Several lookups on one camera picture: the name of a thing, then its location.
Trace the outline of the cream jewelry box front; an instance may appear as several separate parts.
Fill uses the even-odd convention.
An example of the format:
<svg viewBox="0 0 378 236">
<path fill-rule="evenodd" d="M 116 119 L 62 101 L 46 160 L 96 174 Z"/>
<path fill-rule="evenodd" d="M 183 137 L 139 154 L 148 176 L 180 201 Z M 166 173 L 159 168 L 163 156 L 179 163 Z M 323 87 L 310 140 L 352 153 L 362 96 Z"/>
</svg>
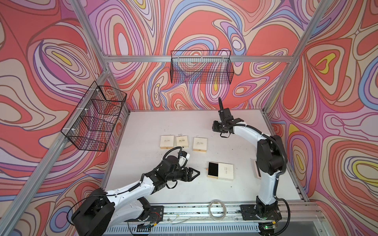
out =
<svg viewBox="0 0 378 236">
<path fill-rule="evenodd" d="M 228 163 L 209 162 L 207 177 L 224 181 L 233 181 L 234 166 Z"/>
</svg>

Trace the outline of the small cream jewelry box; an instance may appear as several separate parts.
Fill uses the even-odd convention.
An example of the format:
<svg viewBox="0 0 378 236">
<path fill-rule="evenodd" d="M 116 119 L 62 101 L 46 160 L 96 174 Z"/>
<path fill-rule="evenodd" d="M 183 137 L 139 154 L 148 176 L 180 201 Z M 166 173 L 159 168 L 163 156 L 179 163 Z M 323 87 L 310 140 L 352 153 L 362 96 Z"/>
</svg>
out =
<svg viewBox="0 0 378 236">
<path fill-rule="evenodd" d="M 189 147 L 189 139 L 188 136 L 176 136 L 176 144 L 182 148 Z"/>
</svg>

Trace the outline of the cream drawer jewelry box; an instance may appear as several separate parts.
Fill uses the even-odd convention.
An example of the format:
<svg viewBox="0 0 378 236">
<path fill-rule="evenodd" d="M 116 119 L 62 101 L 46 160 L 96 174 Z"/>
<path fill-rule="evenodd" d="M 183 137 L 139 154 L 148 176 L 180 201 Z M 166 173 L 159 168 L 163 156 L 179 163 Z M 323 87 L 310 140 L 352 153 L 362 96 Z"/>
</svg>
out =
<svg viewBox="0 0 378 236">
<path fill-rule="evenodd" d="M 174 148 L 174 139 L 174 135 L 161 135 L 159 143 L 160 149 Z"/>
</svg>

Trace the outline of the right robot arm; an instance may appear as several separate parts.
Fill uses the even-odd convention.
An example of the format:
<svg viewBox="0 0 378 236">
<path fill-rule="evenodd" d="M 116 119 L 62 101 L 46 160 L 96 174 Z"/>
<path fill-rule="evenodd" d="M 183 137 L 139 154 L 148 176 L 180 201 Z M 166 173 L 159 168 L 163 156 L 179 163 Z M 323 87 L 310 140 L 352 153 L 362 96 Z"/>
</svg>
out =
<svg viewBox="0 0 378 236">
<path fill-rule="evenodd" d="M 259 220 L 281 220 L 277 197 L 279 177 L 286 172 L 287 156 L 279 136 L 270 136 L 257 128 L 246 124 L 240 118 L 234 118 L 228 108 L 224 108 L 218 98 L 220 119 L 213 122 L 212 130 L 220 134 L 234 134 L 250 142 L 256 148 L 257 168 L 261 174 L 260 190 L 253 209 L 243 205 L 244 217 L 254 216 Z"/>
</svg>

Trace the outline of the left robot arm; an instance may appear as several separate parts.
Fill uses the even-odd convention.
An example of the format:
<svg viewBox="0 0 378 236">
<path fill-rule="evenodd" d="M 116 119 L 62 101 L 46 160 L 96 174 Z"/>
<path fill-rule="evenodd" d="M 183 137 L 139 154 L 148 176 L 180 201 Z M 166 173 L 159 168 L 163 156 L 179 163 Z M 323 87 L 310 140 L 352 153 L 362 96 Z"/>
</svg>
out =
<svg viewBox="0 0 378 236">
<path fill-rule="evenodd" d="M 168 183 L 191 182 L 200 171 L 187 167 L 190 154 L 182 147 L 167 151 L 161 162 L 140 180 L 124 187 L 94 190 L 75 203 L 66 215 L 80 236 L 102 236 L 112 226 L 138 221 L 139 229 L 150 229 L 163 220 L 163 206 L 152 206 L 147 197 L 168 188 Z"/>
</svg>

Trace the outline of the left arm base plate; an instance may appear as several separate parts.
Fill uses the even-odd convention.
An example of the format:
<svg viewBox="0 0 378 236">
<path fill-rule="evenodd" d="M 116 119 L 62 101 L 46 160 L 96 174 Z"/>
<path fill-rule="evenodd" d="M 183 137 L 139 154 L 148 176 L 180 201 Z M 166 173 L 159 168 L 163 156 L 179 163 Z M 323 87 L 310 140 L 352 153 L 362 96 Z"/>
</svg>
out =
<svg viewBox="0 0 378 236">
<path fill-rule="evenodd" d="M 157 205 L 142 208 L 137 216 L 130 216 L 125 222 L 151 222 L 159 223 L 163 220 L 164 206 Z"/>
</svg>

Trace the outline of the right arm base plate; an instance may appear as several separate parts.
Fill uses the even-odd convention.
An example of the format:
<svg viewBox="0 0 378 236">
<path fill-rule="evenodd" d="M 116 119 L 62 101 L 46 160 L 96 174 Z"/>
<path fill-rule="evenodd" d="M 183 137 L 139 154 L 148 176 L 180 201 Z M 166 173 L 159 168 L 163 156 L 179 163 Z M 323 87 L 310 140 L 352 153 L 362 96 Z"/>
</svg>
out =
<svg viewBox="0 0 378 236">
<path fill-rule="evenodd" d="M 282 215 L 278 205 L 241 205 L 243 220 L 280 221 Z"/>
</svg>

